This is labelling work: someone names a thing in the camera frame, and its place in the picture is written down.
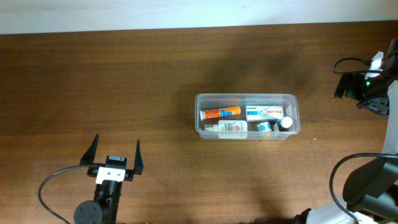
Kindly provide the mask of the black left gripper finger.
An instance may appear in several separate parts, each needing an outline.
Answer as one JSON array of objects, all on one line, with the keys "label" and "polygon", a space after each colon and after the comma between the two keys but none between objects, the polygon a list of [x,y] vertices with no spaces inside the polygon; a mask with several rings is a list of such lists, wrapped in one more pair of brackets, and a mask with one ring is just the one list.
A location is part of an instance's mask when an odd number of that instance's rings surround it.
[{"label": "black left gripper finger", "polygon": [[80,159],[80,165],[81,166],[88,166],[92,165],[94,163],[95,159],[95,154],[96,154],[96,149],[98,145],[98,140],[99,140],[99,134],[97,134],[91,143],[90,147],[87,149],[87,151],[84,153],[84,155]]},{"label": "black left gripper finger", "polygon": [[144,170],[144,164],[141,155],[140,140],[138,139],[136,144],[133,173],[134,175],[141,175],[143,173],[143,170]]}]

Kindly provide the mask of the dark bottle white cap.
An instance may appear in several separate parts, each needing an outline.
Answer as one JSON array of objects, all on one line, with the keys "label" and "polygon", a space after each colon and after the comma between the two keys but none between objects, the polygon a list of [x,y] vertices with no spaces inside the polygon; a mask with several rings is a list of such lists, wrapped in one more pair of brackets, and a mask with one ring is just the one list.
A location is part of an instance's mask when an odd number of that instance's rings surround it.
[{"label": "dark bottle white cap", "polygon": [[292,125],[293,119],[291,117],[285,116],[280,121],[276,122],[275,125],[273,125],[272,130],[276,132],[288,131]]}]

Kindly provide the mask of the small jar gold lid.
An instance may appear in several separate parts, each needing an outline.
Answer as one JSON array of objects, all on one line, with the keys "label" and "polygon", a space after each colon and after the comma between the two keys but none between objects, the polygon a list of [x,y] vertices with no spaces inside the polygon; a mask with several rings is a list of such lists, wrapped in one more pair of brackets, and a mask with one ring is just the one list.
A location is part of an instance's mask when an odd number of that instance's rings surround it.
[{"label": "small jar gold lid", "polygon": [[272,132],[272,126],[268,121],[259,123],[257,125],[257,129],[259,132],[266,132],[266,133]]}]

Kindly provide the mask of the white green medicine box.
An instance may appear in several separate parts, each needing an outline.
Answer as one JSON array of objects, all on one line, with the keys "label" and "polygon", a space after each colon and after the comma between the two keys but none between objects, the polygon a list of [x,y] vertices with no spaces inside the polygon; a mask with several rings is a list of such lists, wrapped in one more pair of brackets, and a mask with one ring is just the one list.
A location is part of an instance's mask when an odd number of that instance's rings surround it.
[{"label": "white green medicine box", "polygon": [[247,121],[279,121],[284,117],[282,106],[247,106]]}]

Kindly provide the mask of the orange Redoxon tablet tube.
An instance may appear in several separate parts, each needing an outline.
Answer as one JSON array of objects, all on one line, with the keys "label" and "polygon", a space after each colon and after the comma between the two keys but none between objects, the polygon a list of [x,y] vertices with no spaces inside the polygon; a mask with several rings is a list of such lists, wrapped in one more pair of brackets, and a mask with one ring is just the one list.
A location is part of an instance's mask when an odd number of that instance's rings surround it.
[{"label": "orange Redoxon tablet tube", "polygon": [[235,116],[240,114],[241,114],[240,106],[199,111],[200,119],[202,121],[207,119],[223,118],[223,117]]}]

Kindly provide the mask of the white lotion bottle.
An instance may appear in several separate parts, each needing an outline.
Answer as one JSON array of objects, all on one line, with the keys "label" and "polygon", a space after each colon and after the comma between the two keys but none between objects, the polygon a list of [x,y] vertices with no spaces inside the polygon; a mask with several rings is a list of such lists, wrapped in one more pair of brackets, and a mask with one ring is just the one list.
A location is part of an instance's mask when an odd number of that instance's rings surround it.
[{"label": "white lotion bottle", "polygon": [[205,131],[216,133],[219,139],[246,139],[248,124],[244,120],[219,120],[217,124],[206,124]]}]

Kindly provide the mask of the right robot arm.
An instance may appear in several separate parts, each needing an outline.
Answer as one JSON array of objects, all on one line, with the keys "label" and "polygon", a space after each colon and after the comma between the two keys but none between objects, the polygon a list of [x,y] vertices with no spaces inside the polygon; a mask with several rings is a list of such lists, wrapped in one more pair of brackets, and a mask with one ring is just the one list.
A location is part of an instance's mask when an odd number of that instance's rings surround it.
[{"label": "right robot arm", "polygon": [[[356,101],[387,118],[386,134],[380,152],[360,152],[339,160],[329,177],[331,203],[308,208],[296,215],[292,223],[397,223],[397,39],[392,39],[386,53],[362,59],[365,70],[339,71],[336,98]],[[338,169],[353,159],[368,161],[353,170],[345,180],[342,195],[335,193]]]}]

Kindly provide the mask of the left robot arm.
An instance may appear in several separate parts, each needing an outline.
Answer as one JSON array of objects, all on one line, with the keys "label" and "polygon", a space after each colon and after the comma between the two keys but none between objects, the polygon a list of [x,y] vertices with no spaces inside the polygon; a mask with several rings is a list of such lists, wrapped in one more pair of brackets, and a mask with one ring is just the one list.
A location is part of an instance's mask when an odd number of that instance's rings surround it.
[{"label": "left robot arm", "polygon": [[104,164],[95,163],[99,136],[80,159],[80,165],[88,168],[87,176],[94,177],[96,188],[93,200],[77,206],[73,215],[76,224],[115,224],[123,182],[131,182],[135,175],[141,175],[144,165],[140,142],[136,144],[134,168],[128,169],[127,159],[122,156],[108,156]]}]

